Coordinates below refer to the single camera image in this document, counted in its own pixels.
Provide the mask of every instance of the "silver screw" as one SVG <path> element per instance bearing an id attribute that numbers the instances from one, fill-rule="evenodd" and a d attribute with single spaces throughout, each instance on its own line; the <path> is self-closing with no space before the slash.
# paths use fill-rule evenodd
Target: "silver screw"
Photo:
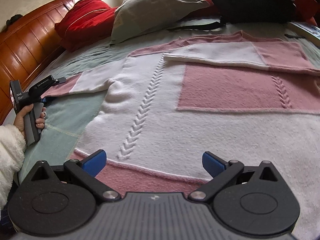
<path id="1" fill-rule="evenodd" d="M 202 191 L 194 191 L 190 193 L 190 197 L 192 197 L 193 199 L 204 199 L 206 196 L 206 193 Z"/>
<path id="2" fill-rule="evenodd" d="M 105 192 L 102 194 L 102 196 L 103 196 L 104 198 L 107 198 L 107 199 L 115 199 L 115 198 L 118 197 L 118 195 L 119 195 L 119 193 L 118 193 L 118 192 L 115 192 L 115 191 L 113 191 L 113 190 L 105 191 Z"/>

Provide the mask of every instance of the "brown leather headboard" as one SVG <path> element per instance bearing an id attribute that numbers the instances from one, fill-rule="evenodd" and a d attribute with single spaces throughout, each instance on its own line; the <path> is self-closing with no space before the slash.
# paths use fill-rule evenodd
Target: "brown leather headboard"
<path id="1" fill-rule="evenodd" d="M 0 33 L 0 124 L 12 109 L 9 81 L 20 80 L 22 90 L 64 49 L 54 24 L 73 7 L 70 0 L 54 0 L 23 16 Z"/>

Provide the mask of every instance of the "gray pillow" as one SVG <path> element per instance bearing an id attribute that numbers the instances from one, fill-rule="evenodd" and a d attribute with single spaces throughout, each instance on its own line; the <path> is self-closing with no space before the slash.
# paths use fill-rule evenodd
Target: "gray pillow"
<path id="1" fill-rule="evenodd" d="M 124 0 L 115 11 L 111 43 L 162 29 L 209 6 L 205 0 Z"/>

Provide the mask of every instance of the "hand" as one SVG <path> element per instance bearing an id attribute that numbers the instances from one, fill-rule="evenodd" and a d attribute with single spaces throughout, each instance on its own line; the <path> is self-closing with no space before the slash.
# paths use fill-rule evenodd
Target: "hand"
<path id="1" fill-rule="evenodd" d="M 19 113 L 17 113 L 16 119 L 14 120 L 13 125 L 19 129 L 19 131 L 22 133 L 23 137 L 26 138 L 26 133 L 24 131 L 24 122 L 23 122 L 23 117 L 29 113 L 33 108 L 33 104 L 30 106 L 25 106 L 24 108 L 21 109 Z M 39 119 L 36 119 L 36 127 L 39 129 L 44 128 L 44 117 L 45 117 L 45 112 L 46 108 L 42 108 L 42 113 L 40 115 Z"/>

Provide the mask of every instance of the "sweater sleeve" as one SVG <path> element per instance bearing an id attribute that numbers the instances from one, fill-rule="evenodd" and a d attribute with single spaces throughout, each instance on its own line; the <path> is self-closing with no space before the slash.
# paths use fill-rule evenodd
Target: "sweater sleeve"
<path id="1" fill-rule="evenodd" d="M 12 124 L 0 126 L 0 209 L 7 203 L 13 175 L 24 160 L 26 142 L 18 128 Z"/>

